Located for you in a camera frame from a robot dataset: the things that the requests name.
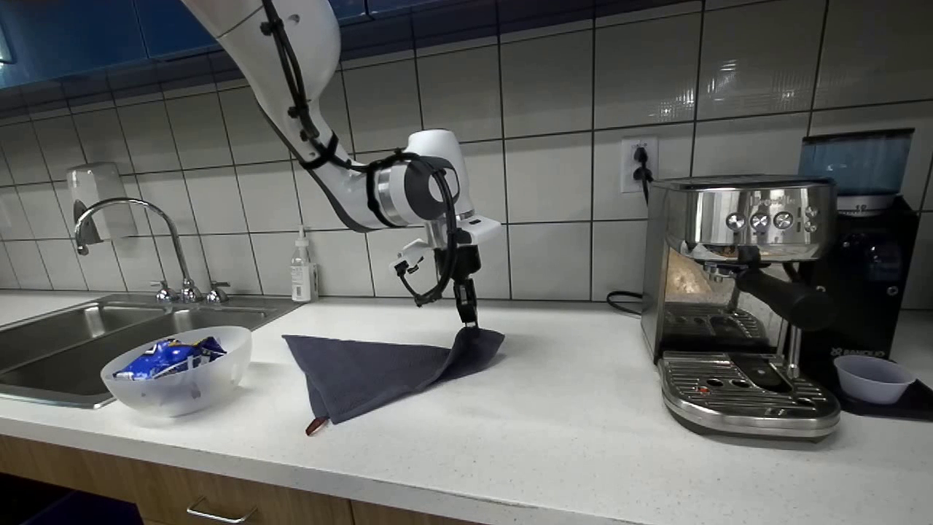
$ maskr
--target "blue item in bowl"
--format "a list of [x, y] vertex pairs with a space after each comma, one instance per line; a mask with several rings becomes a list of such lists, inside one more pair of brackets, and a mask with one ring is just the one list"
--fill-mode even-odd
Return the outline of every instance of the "blue item in bowl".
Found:
[[153, 343], [143, 356], [115, 372], [115, 381], [150, 382], [165, 375], [181, 375], [199, 367], [202, 362], [215, 362], [223, 356], [215, 340], [202, 340], [199, 344], [181, 344], [175, 340]]

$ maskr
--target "coffee machine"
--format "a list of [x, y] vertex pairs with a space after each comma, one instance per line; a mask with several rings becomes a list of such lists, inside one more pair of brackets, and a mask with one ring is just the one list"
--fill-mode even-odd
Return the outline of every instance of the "coffee machine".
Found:
[[798, 375], [802, 337], [834, 305], [798, 279], [834, 241], [834, 185], [795, 179], [659, 182], [645, 251], [645, 343], [667, 411], [726, 436], [815, 442], [831, 391]]

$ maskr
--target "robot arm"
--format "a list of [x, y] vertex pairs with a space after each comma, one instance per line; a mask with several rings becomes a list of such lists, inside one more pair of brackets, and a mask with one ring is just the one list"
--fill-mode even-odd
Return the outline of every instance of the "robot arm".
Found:
[[476, 246], [499, 223], [473, 213], [454, 134], [416, 133], [403, 153], [356, 163], [317, 108], [340, 57], [330, 0], [183, 0], [183, 6], [235, 61], [269, 124], [349, 232], [429, 225], [425, 246], [433, 249], [438, 286], [416, 295], [404, 281], [411, 273], [404, 257], [395, 274], [416, 305], [438, 300], [454, 281], [461, 319], [476, 325], [468, 284], [477, 273]]

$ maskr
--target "clear plastic bowl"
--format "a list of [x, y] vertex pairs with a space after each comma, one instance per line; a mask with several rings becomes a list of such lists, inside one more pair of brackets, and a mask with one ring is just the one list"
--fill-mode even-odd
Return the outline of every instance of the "clear plastic bowl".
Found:
[[177, 340], [181, 344], [199, 344], [206, 337], [212, 337], [222, 344], [222, 351], [226, 351], [226, 356], [181, 375], [165, 375], [148, 382], [115, 381], [113, 376], [115, 372], [121, 372], [127, 362], [145, 354], [145, 347], [153, 344], [148, 343], [143, 347], [134, 347], [110, 360], [98, 372], [98, 376], [118, 402], [136, 411], [156, 414], [156, 419], [202, 411], [206, 407], [226, 400], [235, 391], [235, 382], [241, 381], [251, 362], [251, 331], [245, 327], [204, 327], [204, 331], [175, 334], [172, 340]]
[[834, 366], [843, 391], [875, 407], [895, 407], [916, 382], [909, 372], [875, 356], [840, 356]]

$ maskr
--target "drip tray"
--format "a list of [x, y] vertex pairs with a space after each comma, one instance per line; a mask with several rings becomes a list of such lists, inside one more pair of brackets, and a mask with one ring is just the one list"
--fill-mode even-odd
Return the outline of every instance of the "drip tray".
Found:
[[709, 433], [812, 442], [840, 424], [834, 395], [790, 382], [770, 356], [665, 354], [659, 375], [674, 419]]

